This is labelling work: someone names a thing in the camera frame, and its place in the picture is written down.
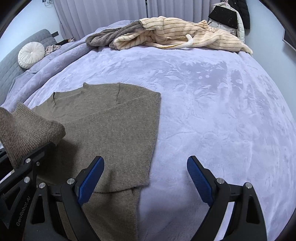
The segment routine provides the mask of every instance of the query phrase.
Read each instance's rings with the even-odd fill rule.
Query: clothing pile
[[[47,46],[45,48],[45,56],[48,56],[50,53],[52,53],[53,51],[58,50],[60,47],[61,47],[61,45],[55,45],[55,44]]]
[[[0,141],[14,168],[23,156],[52,141],[50,162],[38,178],[49,184],[75,177],[96,156],[104,172],[83,210],[101,240],[137,240],[137,204],[148,184],[160,110],[160,93],[129,84],[89,85],[53,93],[33,110],[0,108]],[[60,215],[75,240],[65,211]]]
[[[213,5],[209,25],[237,36],[244,43],[244,30],[250,29],[246,0],[226,0]]]
[[[86,38],[91,46],[109,46],[115,50],[138,45],[161,49],[207,47],[231,52],[252,50],[228,31],[213,28],[206,20],[199,23],[179,18],[143,18],[123,27],[106,29]]]

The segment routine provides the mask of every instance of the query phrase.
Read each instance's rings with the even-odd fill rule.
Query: fuzzy jacket
[[[109,45],[116,50],[145,45],[161,49],[207,47],[252,54],[252,50],[236,36],[223,29],[210,27],[206,20],[193,23],[179,18],[160,16],[143,18],[131,25],[93,34],[86,39],[86,42],[92,46]]]

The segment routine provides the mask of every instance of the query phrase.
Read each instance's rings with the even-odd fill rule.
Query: fleece blanket
[[[130,23],[121,21],[96,33]],[[41,70],[50,74],[49,66]],[[44,84],[42,78],[24,81],[19,91],[27,94],[23,98],[29,108],[53,92],[80,88],[83,82],[121,82],[161,93],[149,186],[141,190],[138,207],[139,241],[190,241],[198,229],[208,206],[188,175],[186,161],[191,155],[228,183],[253,184],[268,241],[287,224],[296,207],[296,123],[274,81],[248,53],[203,47],[99,47]],[[216,240],[223,238],[232,207],[229,204]]]
[[[108,29],[86,39],[92,46],[106,46],[116,50],[137,45],[161,49],[207,47],[231,52],[252,50],[238,37],[220,28],[213,28],[206,20],[199,23],[179,18],[143,18],[122,29]]]

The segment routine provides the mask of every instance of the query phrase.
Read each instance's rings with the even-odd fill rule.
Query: brown sweater
[[[35,113],[64,125],[66,136],[40,178],[62,183],[95,156],[104,172],[83,210],[101,240],[137,240],[137,203],[148,174],[158,131],[160,94],[128,84],[88,85],[53,93]],[[60,211],[66,232],[66,216]]]

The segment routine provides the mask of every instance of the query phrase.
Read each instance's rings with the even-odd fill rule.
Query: bed
[[[195,155],[216,177],[253,184],[268,240],[274,241],[296,207],[296,124],[263,68],[245,52],[145,46],[116,51],[88,46],[85,38],[19,75],[2,107],[13,111],[21,101],[33,108],[53,92],[74,90],[83,82],[121,82],[160,92],[150,183],[139,202],[139,240],[186,241],[198,229],[208,206],[187,173],[187,158]],[[223,238],[231,208],[216,240]]]

